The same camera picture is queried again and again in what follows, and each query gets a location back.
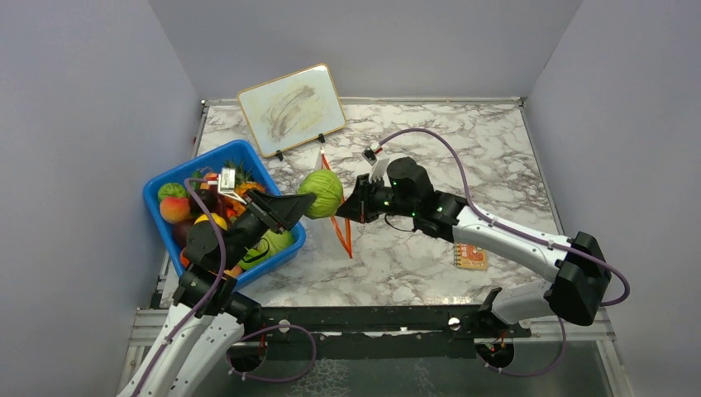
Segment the clear orange-zip bag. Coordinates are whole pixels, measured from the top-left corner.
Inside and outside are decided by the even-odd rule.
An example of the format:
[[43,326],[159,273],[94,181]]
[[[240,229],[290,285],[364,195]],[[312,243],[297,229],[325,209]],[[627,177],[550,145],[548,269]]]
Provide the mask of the clear orange-zip bag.
[[351,223],[336,216],[309,220],[309,230],[317,243],[317,249],[340,260],[353,259]]

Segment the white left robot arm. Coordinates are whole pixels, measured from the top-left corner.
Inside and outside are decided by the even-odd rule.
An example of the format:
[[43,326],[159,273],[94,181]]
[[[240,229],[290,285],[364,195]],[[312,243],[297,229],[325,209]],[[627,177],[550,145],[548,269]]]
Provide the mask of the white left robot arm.
[[191,227],[174,302],[146,358],[122,396],[190,396],[227,350],[260,328],[260,305],[235,292],[226,275],[268,232],[291,230],[315,194],[268,195],[250,190],[246,209],[223,230],[209,217]]

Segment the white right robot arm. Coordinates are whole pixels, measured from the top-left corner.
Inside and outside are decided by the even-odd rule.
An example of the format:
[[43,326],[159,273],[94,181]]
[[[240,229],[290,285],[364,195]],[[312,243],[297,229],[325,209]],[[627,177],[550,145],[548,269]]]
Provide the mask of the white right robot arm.
[[476,317],[483,334],[496,337],[522,320],[550,315],[580,326],[593,323],[611,280],[610,271],[598,264],[603,255],[593,237],[543,233],[539,242],[529,241],[512,232],[515,224],[499,227],[479,218],[466,198],[434,189],[427,171],[409,157],[390,162],[386,174],[387,180],[358,176],[337,216],[357,223],[382,214],[409,217],[414,229],[429,237],[483,248],[542,277],[493,289]]

